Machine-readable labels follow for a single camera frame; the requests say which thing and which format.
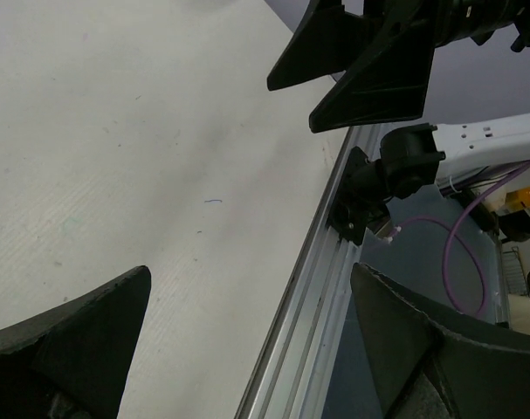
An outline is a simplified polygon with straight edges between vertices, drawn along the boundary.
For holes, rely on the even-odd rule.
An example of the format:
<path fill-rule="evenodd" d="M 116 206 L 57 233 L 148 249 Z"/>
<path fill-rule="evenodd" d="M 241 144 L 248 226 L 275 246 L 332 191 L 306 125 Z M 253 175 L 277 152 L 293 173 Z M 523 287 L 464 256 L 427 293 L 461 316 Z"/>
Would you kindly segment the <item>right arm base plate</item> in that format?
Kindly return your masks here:
<path fill-rule="evenodd" d="M 389 221 L 386 200 L 390 197 L 381 161 L 371 161 L 359 147 L 354 147 L 335 192 L 328 224 L 341 239 L 361 246 L 366 229 L 377 233 Z"/>

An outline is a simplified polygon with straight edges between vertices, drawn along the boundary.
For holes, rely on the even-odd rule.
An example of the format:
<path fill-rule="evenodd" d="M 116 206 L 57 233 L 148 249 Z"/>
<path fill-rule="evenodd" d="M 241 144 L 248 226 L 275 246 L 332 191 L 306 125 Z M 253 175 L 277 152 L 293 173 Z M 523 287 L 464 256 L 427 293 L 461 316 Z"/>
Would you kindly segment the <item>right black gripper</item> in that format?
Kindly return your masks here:
<path fill-rule="evenodd" d="M 464 38 L 482 45 L 515 16 L 514 1 L 365 1 L 360 16 L 341 1 L 311 1 L 267 88 L 346 71 L 311 112 L 314 133 L 416 120 L 423 115 L 435 46 Z"/>

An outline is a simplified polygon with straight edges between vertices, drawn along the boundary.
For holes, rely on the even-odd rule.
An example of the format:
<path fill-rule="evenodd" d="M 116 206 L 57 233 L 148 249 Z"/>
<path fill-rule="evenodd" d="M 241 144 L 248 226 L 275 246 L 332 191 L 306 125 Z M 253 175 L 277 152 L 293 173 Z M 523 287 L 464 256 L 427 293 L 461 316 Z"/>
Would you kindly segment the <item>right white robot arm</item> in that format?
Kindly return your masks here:
<path fill-rule="evenodd" d="M 314 108 L 314 133 L 395 122 L 381 158 L 353 173 L 349 196 L 404 198 L 423 184 L 484 166 L 530 161 L 530 114 L 465 125 L 423 124 L 435 50 L 469 38 L 484 44 L 514 26 L 512 50 L 530 48 L 530 1 L 340 1 L 308 4 L 267 78 L 270 90 L 322 76 L 339 80 Z"/>

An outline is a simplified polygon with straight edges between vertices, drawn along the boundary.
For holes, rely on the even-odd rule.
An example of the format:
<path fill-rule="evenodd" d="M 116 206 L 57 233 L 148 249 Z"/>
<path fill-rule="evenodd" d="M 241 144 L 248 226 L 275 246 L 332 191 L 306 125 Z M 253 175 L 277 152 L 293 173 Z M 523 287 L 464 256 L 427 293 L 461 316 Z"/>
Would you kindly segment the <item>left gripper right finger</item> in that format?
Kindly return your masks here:
<path fill-rule="evenodd" d="M 354 306 L 385 418 L 530 418 L 530 336 L 460 314 L 365 264 Z"/>

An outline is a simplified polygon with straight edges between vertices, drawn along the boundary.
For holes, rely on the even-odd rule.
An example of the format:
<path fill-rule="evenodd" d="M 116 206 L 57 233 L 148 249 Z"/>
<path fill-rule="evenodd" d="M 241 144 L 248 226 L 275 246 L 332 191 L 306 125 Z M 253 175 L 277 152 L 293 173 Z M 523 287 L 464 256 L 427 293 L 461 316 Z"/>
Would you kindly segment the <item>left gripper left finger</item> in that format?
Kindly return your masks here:
<path fill-rule="evenodd" d="M 0 418 L 115 418 L 151 290 L 142 265 L 0 330 Z"/>

